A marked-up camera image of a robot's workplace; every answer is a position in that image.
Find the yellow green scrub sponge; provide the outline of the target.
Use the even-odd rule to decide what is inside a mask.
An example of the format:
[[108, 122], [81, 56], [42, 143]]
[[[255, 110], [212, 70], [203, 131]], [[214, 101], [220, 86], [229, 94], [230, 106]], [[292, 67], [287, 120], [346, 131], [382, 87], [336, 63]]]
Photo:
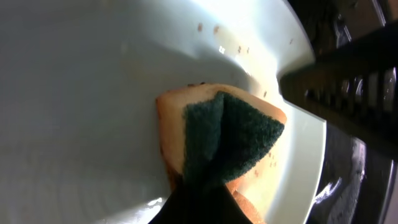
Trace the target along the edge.
[[201, 221], [207, 191], [226, 186], [251, 223], [262, 223], [238, 187], [273, 148], [287, 117], [270, 103], [231, 85], [189, 85], [156, 98], [160, 153], [173, 192], [195, 191]]

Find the light blue plate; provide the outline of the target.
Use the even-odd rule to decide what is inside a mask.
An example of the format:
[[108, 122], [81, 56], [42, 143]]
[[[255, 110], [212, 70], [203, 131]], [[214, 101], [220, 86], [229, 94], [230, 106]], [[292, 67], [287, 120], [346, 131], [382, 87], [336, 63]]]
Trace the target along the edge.
[[225, 83], [287, 116], [240, 192], [305, 223], [326, 124], [278, 79], [315, 60], [287, 1], [2, 1], [1, 222], [148, 223], [170, 193], [155, 98]]

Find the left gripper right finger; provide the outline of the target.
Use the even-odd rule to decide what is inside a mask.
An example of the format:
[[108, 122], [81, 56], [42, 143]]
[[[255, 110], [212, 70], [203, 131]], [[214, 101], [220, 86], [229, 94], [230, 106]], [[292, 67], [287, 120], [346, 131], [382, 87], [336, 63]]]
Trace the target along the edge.
[[201, 210], [201, 221], [205, 224], [251, 224], [226, 186], [207, 191]]

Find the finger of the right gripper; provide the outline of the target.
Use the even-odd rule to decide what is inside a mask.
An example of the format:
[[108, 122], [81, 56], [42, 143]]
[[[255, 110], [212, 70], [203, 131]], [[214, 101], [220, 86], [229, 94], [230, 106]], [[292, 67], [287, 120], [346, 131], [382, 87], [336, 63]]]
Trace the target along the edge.
[[385, 108], [384, 75], [397, 67], [397, 22], [283, 75], [284, 100], [397, 158], [397, 94]]

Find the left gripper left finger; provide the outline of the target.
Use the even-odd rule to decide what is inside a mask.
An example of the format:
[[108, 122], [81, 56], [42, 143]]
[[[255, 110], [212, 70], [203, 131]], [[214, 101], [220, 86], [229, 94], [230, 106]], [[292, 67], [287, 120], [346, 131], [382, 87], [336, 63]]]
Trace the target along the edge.
[[158, 214], [149, 224], [197, 224], [197, 196], [192, 188], [179, 185], [166, 200]]

